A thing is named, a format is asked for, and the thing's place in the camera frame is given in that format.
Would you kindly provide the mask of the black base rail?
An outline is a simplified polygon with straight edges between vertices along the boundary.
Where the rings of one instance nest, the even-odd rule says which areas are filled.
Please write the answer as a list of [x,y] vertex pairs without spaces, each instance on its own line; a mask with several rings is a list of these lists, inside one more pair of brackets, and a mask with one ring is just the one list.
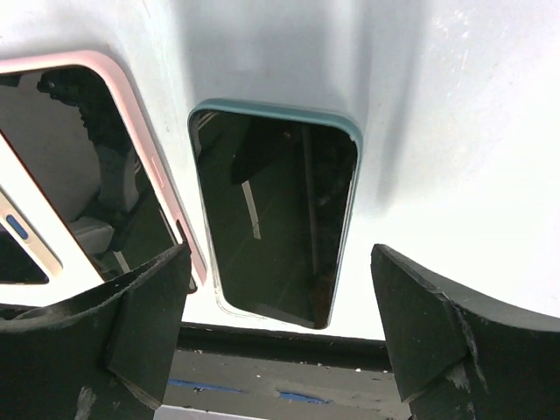
[[386,346],[381,341],[185,323],[168,396],[190,391],[255,403],[301,402],[403,418]]

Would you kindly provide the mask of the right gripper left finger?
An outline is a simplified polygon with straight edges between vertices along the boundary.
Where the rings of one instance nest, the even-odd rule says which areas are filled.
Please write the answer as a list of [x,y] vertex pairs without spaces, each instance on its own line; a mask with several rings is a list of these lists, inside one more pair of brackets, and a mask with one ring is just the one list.
[[185,243],[74,297],[1,322],[3,419],[152,419],[192,261]]

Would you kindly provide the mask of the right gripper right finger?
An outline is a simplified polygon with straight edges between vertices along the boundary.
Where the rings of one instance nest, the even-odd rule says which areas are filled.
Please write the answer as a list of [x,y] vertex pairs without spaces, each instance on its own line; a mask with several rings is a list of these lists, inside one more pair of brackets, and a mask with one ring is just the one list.
[[395,383],[414,419],[557,419],[559,320],[371,253]]

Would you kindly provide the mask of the pink phone case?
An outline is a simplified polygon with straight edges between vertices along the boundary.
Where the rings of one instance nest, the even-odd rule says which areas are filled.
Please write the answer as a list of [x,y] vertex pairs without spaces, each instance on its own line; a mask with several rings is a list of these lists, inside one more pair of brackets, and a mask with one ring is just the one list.
[[159,204],[171,223],[173,234],[179,242],[187,242],[192,251],[193,278],[197,286],[202,288],[207,280],[207,266],[200,245],[197,243],[187,211],[173,184],[171,170],[165,166],[164,151],[149,130],[149,124],[141,110],[141,103],[123,68],[108,55],[92,50],[1,59],[2,74],[75,66],[87,67],[103,79],[146,170]]

